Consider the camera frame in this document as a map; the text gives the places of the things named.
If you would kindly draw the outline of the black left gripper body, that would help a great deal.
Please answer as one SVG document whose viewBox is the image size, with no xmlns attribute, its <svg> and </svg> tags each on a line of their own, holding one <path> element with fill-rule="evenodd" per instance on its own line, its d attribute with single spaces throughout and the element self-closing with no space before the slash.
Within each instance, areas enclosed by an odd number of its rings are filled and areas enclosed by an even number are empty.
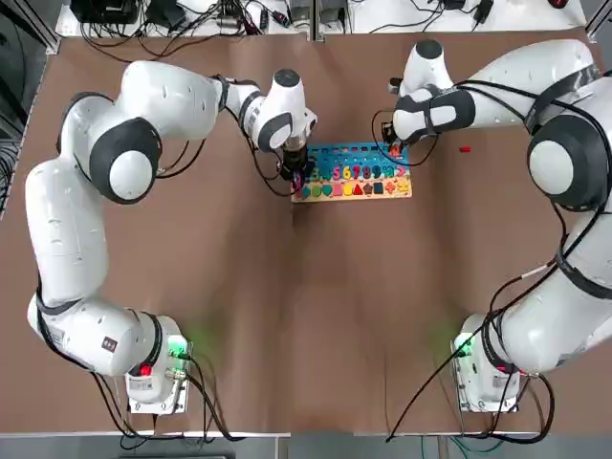
<svg viewBox="0 0 612 459">
<path fill-rule="evenodd" d="M 282 150 L 282 166 L 287 170 L 303 169 L 308 163 L 308 149 Z"/>
</svg>

